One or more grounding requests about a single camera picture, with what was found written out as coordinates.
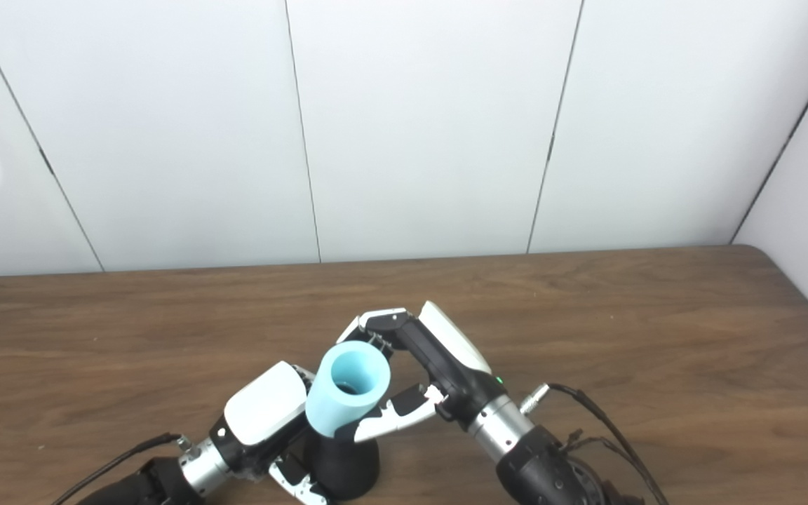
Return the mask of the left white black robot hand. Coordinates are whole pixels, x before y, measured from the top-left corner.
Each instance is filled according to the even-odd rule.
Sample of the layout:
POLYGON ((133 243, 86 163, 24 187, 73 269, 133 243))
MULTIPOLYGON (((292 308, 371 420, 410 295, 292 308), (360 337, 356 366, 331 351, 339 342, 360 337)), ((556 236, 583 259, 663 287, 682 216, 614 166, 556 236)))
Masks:
POLYGON ((229 476, 270 476, 302 504, 330 504, 300 450, 311 428, 305 403, 314 374, 280 361, 227 401, 209 432, 229 476))

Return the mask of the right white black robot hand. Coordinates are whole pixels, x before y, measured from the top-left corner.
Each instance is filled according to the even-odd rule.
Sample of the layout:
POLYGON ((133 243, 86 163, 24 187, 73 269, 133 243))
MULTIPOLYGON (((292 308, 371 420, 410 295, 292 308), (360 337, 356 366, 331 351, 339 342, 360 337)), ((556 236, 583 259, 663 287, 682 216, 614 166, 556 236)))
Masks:
POLYGON ((429 375, 376 405, 335 431, 353 443, 384 437, 439 415, 467 427, 492 400, 506 393, 490 365, 471 340, 437 304, 425 301, 419 314, 405 308, 366 312, 355 317, 337 342, 365 342, 390 359, 406 351, 429 375))

